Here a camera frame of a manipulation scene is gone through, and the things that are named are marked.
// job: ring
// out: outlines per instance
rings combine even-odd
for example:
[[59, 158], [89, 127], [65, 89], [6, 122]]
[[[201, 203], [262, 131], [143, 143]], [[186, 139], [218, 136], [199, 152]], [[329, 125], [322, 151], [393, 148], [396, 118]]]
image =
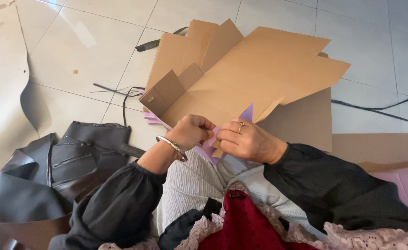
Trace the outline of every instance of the ring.
[[241, 128], [244, 126], [244, 122], [240, 122], [240, 128], [238, 129], [238, 134], [241, 132]]

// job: cardboard box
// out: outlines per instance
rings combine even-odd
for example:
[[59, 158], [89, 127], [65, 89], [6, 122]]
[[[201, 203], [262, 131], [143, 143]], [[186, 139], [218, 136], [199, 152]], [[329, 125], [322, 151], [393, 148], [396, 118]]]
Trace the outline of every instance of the cardboard box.
[[320, 54], [329, 42], [264, 27], [244, 38], [230, 19], [193, 20], [187, 37], [162, 35], [140, 101], [171, 128], [189, 113], [221, 126], [252, 103], [259, 122], [339, 81], [350, 64]]

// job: glossy floor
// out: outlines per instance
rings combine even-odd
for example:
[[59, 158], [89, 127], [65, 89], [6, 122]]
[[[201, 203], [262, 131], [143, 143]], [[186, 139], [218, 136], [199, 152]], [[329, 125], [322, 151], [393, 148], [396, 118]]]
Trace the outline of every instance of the glossy floor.
[[[385, 106], [408, 98], [408, 0], [16, 0], [29, 53], [30, 81], [47, 102], [41, 135], [61, 135], [72, 120], [118, 122], [123, 96], [100, 91], [145, 86], [156, 49], [134, 47], [192, 19], [232, 19], [243, 35], [257, 26], [332, 39], [331, 58], [352, 64], [332, 98]], [[131, 144], [148, 149], [159, 126], [127, 100]], [[388, 110], [408, 119], [408, 103]], [[408, 133], [408, 122], [332, 105], [333, 133]]]

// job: black sleeve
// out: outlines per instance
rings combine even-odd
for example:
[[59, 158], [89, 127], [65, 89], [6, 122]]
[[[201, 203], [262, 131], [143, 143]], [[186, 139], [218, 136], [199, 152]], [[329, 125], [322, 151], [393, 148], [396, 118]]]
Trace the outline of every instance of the black sleeve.
[[408, 207], [397, 186], [358, 165], [304, 144], [288, 144], [283, 157], [264, 166], [264, 177], [323, 230], [324, 222], [346, 230], [394, 228], [408, 231]]
[[98, 249], [106, 242], [127, 248], [145, 240], [166, 178], [167, 173], [151, 173], [137, 162], [122, 167], [82, 198], [70, 232], [53, 237], [48, 249]]

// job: silver bangle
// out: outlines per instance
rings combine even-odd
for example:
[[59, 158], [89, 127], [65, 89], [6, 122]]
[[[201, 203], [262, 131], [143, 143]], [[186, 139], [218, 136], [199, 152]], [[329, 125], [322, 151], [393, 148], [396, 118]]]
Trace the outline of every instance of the silver bangle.
[[171, 140], [169, 140], [169, 139], [166, 139], [166, 138], [163, 137], [163, 136], [156, 136], [156, 140], [157, 140], [158, 142], [159, 142], [159, 140], [163, 140], [163, 141], [165, 141], [166, 143], [170, 144], [175, 150], [179, 151], [179, 153], [182, 155], [182, 157], [184, 157], [184, 158], [179, 159], [180, 161], [182, 161], [182, 162], [188, 161], [187, 156], [185, 155], [184, 151], [182, 151], [182, 150], [179, 148], [179, 145], [178, 145], [178, 144], [174, 143], [173, 141], [171, 141]]

